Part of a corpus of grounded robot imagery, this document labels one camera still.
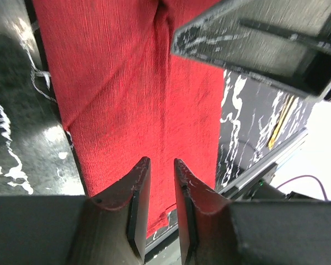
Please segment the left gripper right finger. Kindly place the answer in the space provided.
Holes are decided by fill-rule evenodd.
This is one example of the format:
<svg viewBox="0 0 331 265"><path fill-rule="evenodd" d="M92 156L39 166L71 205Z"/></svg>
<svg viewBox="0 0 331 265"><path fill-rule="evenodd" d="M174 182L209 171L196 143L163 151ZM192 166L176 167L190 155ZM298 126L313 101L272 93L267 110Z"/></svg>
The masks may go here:
<svg viewBox="0 0 331 265"><path fill-rule="evenodd" d="M182 264L241 264L231 201L199 180L180 159L174 160Z"/></svg>

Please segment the gold spoon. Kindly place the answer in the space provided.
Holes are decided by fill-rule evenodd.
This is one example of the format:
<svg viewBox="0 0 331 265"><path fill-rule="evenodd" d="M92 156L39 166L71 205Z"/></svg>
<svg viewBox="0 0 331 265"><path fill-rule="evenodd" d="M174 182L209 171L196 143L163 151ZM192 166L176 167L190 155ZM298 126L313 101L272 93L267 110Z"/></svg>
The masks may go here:
<svg viewBox="0 0 331 265"><path fill-rule="evenodd" d="M296 101L297 97L296 96L289 96L285 100L285 104L281 110L280 116L277 120L277 123L272 131L272 135L268 141L267 147L269 150L272 150L277 139L279 138L283 128L286 125L286 122L289 120L289 117L292 113L293 110L293 105Z"/></svg>

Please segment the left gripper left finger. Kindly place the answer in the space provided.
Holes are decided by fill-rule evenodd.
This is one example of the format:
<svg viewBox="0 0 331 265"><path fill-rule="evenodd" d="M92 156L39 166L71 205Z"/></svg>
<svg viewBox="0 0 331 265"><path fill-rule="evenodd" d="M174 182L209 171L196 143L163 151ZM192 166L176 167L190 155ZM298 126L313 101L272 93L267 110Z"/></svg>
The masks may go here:
<svg viewBox="0 0 331 265"><path fill-rule="evenodd" d="M151 160L143 157L127 175L87 199L69 264L143 264L150 187Z"/></svg>

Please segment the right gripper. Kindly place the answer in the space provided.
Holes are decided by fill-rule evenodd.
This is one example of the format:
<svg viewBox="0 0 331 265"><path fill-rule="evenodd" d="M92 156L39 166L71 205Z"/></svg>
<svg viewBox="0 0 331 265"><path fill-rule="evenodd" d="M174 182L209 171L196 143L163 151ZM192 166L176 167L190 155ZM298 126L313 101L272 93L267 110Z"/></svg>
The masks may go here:
<svg viewBox="0 0 331 265"><path fill-rule="evenodd" d="M331 1L222 1L175 32L172 52L329 100Z"/></svg>

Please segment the red cloth napkin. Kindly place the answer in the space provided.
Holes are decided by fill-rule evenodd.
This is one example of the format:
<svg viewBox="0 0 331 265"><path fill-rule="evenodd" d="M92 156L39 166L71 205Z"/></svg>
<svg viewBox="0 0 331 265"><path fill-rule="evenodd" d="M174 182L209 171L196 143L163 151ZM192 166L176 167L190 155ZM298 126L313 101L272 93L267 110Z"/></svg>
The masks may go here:
<svg viewBox="0 0 331 265"><path fill-rule="evenodd" d="M34 1L63 128L95 196L147 156L147 235L175 209L173 162L214 187L223 72L170 53L214 1Z"/></svg>

